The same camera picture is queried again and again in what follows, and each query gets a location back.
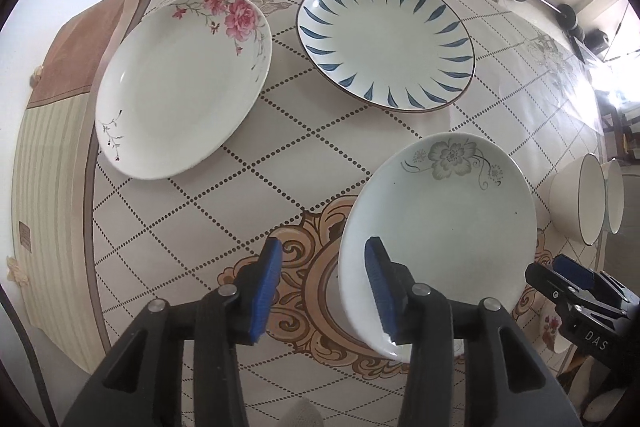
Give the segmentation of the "white bowl dark rim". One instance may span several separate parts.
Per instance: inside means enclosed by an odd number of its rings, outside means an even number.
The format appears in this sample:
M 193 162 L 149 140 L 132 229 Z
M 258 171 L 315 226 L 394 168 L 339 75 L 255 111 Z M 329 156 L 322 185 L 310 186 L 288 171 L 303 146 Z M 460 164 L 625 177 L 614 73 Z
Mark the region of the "white bowl dark rim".
M 553 178 L 549 209 L 554 227 L 568 239 L 592 246 L 605 216 L 605 181 L 598 158 L 586 154 L 563 167 Z

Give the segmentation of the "white bowl blue pattern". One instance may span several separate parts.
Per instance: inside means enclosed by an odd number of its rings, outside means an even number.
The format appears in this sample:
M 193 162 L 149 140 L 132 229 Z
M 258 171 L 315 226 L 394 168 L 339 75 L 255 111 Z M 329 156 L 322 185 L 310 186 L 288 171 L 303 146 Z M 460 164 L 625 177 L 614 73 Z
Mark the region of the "white bowl blue pattern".
M 624 178 L 622 167 L 616 159 L 602 165 L 605 181 L 605 230 L 617 234 L 624 215 Z

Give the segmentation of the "white plate grey flower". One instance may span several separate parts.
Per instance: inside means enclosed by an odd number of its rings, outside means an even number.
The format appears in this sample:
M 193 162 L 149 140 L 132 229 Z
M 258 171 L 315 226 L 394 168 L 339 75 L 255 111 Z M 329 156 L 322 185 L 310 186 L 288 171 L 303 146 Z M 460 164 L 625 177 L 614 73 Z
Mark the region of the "white plate grey flower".
M 341 302 L 356 336 L 406 363 L 410 349 L 384 333 L 364 264 L 378 236 L 390 259 L 451 300 L 495 298 L 513 311 L 535 257 L 536 211 L 523 173 L 498 145 L 446 132 L 386 160 L 348 215 L 338 254 Z

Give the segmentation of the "white plate blue leaf pattern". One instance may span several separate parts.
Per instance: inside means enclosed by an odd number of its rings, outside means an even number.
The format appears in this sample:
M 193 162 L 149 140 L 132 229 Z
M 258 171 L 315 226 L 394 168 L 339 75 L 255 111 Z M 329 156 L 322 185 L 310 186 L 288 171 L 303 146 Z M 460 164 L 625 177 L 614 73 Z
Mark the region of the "white plate blue leaf pattern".
M 303 0 L 296 30 L 334 86 L 395 112 L 447 107 L 475 72 L 471 36 L 447 0 Z

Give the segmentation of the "white plate pink flowers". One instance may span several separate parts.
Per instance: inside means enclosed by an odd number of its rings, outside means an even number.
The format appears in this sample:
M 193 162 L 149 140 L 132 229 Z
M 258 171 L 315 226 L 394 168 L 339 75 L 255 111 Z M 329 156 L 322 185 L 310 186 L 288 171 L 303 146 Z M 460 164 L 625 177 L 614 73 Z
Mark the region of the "white plate pink flowers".
M 250 113 L 268 76 L 272 37 L 250 0 L 172 0 L 124 39 L 96 97 L 96 136 L 129 178 L 198 165 Z

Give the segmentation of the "plain white bowl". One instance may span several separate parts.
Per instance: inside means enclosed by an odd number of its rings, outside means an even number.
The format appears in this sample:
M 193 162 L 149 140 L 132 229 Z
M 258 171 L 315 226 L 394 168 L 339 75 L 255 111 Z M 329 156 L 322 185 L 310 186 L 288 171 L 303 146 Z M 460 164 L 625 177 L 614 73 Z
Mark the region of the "plain white bowl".
M 540 310 L 539 332 L 544 347 L 560 355 L 568 349 L 572 343 L 562 336 L 560 326 L 562 319 L 560 314 L 556 312 L 555 305 L 549 299 L 544 299 Z

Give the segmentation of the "beige striped placemat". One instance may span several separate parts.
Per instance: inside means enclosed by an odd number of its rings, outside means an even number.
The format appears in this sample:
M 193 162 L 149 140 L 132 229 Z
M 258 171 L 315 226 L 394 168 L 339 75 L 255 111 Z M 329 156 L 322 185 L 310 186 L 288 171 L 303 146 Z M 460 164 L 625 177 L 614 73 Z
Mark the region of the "beige striped placemat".
M 96 95 L 107 64 L 150 0 L 103 0 L 69 20 L 41 64 L 14 159 L 14 257 L 29 323 L 93 372 L 108 337 L 88 272 L 98 140 Z

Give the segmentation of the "patterned tablecloth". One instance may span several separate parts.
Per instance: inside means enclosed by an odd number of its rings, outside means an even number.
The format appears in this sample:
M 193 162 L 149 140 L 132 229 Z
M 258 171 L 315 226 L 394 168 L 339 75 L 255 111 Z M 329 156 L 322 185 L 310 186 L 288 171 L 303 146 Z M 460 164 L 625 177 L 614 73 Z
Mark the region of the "patterned tablecloth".
M 144 14 L 170 0 L 141 0 Z M 274 426 L 300 399 L 330 426 L 391 426 L 405 369 L 350 337 L 335 265 L 346 216 L 373 171 L 432 133 L 477 134 L 521 167 L 536 206 L 539 261 L 564 254 L 599 268 L 603 254 L 555 230 L 552 176 L 600 154 L 596 101 L 554 27 L 505 3 L 445 0 L 468 28 L 477 57 L 468 92 L 434 113 L 362 103 L 332 86 L 300 44 L 302 0 L 252 0 L 267 14 L 273 59 L 264 90 L 230 140 L 195 168 L 136 181 L 96 155 L 88 269 L 98 322 L 116 340 L 155 297 L 203 297 L 250 261 L 269 235 L 290 248 L 283 298 L 256 346 L 241 348 L 247 417 Z

